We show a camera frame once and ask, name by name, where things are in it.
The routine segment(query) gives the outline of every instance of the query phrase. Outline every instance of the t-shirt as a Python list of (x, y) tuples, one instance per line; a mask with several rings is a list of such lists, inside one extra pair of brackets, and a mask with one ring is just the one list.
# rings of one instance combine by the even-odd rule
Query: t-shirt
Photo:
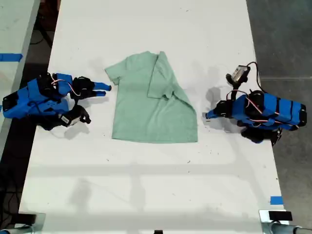
[(196, 112), (164, 52), (135, 54), (105, 71), (118, 85), (112, 138), (149, 143), (197, 142)]

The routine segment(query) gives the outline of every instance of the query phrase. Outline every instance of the blue painter's tape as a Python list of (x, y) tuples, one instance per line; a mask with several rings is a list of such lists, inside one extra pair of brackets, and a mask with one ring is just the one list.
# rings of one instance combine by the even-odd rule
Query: blue painter's tape
[(271, 205), (283, 205), (283, 197), (282, 196), (271, 196)]
[(1, 54), (0, 62), (19, 62), (23, 57), (22, 54)]

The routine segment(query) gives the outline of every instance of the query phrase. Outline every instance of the gray floor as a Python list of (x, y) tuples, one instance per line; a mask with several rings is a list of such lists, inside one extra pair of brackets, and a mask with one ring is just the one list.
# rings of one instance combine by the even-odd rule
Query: gray floor
[[(263, 88), (302, 102), (312, 113), (312, 0), (247, 3)], [(35, 31), (32, 42), (40, 39)], [(31, 45), (26, 62), (47, 64), (50, 52), (45, 41)], [(308, 115), (308, 125), (298, 131), (284, 131), (273, 151), (286, 209), (292, 211), (294, 224), (312, 228), (310, 120)]]

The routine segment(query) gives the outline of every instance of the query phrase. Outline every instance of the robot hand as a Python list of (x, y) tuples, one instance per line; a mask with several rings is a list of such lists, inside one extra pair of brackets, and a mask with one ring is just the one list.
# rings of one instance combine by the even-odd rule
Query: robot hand
[(73, 89), (75, 92), (70, 92), (70, 97), (75, 101), (96, 96), (105, 96), (105, 91), (111, 91), (111, 85), (104, 83), (92, 82), (87, 77), (78, 77), (73, 80)]

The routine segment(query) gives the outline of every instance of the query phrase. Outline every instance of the robot finger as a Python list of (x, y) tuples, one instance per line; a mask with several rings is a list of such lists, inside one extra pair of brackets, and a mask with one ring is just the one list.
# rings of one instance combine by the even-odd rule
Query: robot finger
[(106, 90), (106, 91), (111, 91), (112, 87), (111, 85), (107, 85), (104, 83), (100, 82), (94, 82), (94, 88), (93, 90)]
[(105, 91), (93, 91), (95, 97), (104, 97), (106, 95)]

